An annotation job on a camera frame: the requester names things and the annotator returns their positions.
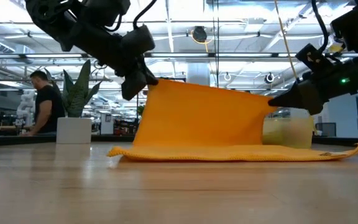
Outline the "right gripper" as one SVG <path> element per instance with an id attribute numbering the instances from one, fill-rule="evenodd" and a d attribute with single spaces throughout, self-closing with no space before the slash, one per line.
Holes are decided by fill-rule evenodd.
<path id="1" fill-rule="evenodd" d="M 358 93 L 358 57 L 319 72 L 308 72 L 290 89 L 268 101 L 269 106 L 306 109 L 314 115 L 331 98 Z"/>

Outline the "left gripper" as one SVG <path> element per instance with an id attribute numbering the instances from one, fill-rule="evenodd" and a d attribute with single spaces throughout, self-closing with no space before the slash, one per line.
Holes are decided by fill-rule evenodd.
<path id="1" fill-rule="evenodd" d="M 146 66 L 144 59 L 144 53 L 150 50 L 147 26 L 121 36 L 77 22 L 71 28 L 71 41 L 124 78 L 121 90 L 125 100 L 133 99 L 146 85 L 158 84 L 158 78 Z"/>

